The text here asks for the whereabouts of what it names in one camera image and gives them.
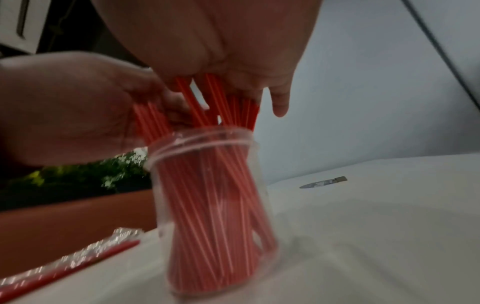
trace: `gray wall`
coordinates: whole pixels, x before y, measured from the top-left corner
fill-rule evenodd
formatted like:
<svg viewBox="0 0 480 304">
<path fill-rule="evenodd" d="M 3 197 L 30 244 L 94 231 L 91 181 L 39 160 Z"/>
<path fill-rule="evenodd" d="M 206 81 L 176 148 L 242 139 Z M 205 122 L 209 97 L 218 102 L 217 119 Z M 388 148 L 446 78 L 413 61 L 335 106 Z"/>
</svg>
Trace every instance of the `gray wall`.
<svg viewBox="0 0 480 304">
<path fill-rule="evenodd" d="M 480 150 L 480 113 L 400 0 L 325 0 L 287 116 L 264 92 L 268 184 L 378 158 Z"/>
<path fill-rule="evenodd" d="M 411 2 L 480 100 L 480 1 Z"/>
</svg>

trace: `person's left hand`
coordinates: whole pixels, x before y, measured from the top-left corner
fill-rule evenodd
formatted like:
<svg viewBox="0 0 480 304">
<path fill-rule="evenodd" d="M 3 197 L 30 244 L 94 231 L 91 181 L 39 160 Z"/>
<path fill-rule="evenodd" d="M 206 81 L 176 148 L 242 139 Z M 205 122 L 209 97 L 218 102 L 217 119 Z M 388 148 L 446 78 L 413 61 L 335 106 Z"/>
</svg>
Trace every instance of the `person's left hand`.
<svg viewBox="0 0 480 304">
<path fill-rule="evenodd" d="M 179 93 L 151 70 L 89 53 L 0 61 L 0 147 L 25 166 L 81 164 L 144 146 L 132 105 L 156 100 L 176 128 L 191 124 Z"/>
</svg>

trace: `bundle of red straws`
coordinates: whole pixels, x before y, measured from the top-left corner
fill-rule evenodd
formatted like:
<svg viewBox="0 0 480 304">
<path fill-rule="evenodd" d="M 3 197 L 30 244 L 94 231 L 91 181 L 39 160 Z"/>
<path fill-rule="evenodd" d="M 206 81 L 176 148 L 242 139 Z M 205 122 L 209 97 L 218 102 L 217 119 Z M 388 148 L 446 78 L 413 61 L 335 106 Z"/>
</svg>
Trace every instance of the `bundle of red straws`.
<svg viewBox="0 0 480 304">
<path fill-rule="evenodd" d="M 177 79 L 195 128 L 210 132 L 220 116 L 220 129 L 232 130 L 228 134 L 248 133 L 235 127 L 253 131 L 260 107 L 250 99 L 227 99 L 220 80 L 205 77 L 212 95 L 208 110 L 188 83 Z M 172 136 L 167 118 L 152 103 L 135 104 L 134 111 L 149 145 Z M 247 165 L 249 146 L 215 144 L 222 142 L 220 133 L 203 136 L 207 148 L 176 147 L 182 152 L 162 158 L 151 169 L 174 222 L 167 278 L 180 294 L 215 292 L 245 282 L 278 247 Z"/>
</svg>

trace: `white surface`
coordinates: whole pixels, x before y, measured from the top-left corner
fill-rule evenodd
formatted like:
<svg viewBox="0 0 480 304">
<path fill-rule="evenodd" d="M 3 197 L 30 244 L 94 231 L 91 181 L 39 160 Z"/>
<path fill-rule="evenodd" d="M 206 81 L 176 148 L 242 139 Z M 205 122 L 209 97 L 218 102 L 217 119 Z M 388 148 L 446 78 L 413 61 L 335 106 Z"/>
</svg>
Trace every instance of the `white surface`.
<svg viewBox="0 0 480 304">
<path fill-rule="evenodd" d="M 478 151 L 479 134 L 480 114 L 399 0 L 325 0 L 289 113 L 274 117 L 265 91 L 255 130 L 267 184 L 378 158 Z"/>
<path fill-rule="evenodd" d="M 298 187 L 345 175 L 347 182 Z M 208 303 L 476 303 L 480 155 L 367 162 L 269 188 L 284 242 L 257 284 Z M 168 304 L 155 231 L 12 304 Z"/>
<path fill-rule="evenodd" d="M 21 0 L 0 1 L 0 44 L 35 54 L 39 46 L 51 0 L 30 0 L 23 37 L 17 35 Z"/>
<path fill-rule="evenodd" d="M 411 1 L 480 100 L 480 1 Z"/>
</svg>

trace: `clear plastic packaging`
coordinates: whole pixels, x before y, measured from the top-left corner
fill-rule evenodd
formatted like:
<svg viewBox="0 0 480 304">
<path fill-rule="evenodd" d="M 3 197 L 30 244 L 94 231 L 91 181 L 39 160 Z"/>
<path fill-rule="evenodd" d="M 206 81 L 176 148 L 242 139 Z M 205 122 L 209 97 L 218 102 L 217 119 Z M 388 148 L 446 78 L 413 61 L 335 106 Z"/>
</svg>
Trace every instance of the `clear plastic packaging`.
<svg viewBox="0 0 480 304">
<path fill-rule="evenodd" d="M 251 131 L 226 127 L 174 133 L 148 148 L 173 292 L 223 291 L 275 259 L 278 241 L 257 149 Z"/>
</svg>

